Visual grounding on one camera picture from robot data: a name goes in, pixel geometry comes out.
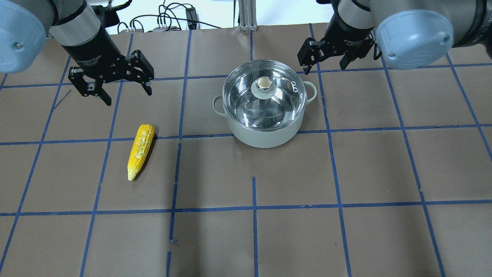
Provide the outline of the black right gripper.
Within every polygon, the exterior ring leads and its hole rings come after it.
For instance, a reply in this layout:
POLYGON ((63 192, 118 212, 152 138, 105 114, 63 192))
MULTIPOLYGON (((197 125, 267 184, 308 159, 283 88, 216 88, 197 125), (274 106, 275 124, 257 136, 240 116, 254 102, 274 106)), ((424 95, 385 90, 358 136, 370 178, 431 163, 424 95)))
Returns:
POLYGON ((343 55, 339 65, 347 68, 357 58, 365 58, 374 45, 370 33, 374 26, 358 29, 345 23, 340 16, 334 15, 327 25, 323 39, 317 41, 308 37, 302 44, 297 58, 305 75, 314 65, 323 62, 327 57, 343 55))

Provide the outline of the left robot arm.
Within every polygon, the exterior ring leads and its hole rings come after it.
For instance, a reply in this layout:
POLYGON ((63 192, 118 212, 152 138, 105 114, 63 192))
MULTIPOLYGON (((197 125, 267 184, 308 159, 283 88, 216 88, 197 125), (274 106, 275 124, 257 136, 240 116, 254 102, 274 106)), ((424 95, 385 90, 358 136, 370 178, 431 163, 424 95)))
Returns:
POLYGON ((51 35, 75 61, 68 78, 83 97, 99 97, 110 106, 103 84, 127 80, 152 95, 154 69, 140 50, 124 56, 106 28, 120 23, 112 7, 86 0, 2 0, 0 2, 0 70, 18 73, 31 66, 51 35))

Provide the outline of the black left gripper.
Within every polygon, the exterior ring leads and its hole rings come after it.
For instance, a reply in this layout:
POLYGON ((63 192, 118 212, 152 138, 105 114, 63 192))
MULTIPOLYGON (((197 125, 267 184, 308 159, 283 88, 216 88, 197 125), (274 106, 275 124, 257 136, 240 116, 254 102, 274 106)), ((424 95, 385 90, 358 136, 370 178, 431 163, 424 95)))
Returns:
POLYGON ((70 68, 68 78, 81 96, 99 97, 105 105, 111 106, 112 99, 103 89, 103 84, 117 80, 139 83, 148 96, 152 95, 153 66, 140 50, 125 58, 106 30, 99 30, 86 43, 63 45, 63 49, 78 65, 78 68, 70 68), (84 76, 94 79, 94 84, 86 82, 84 76))

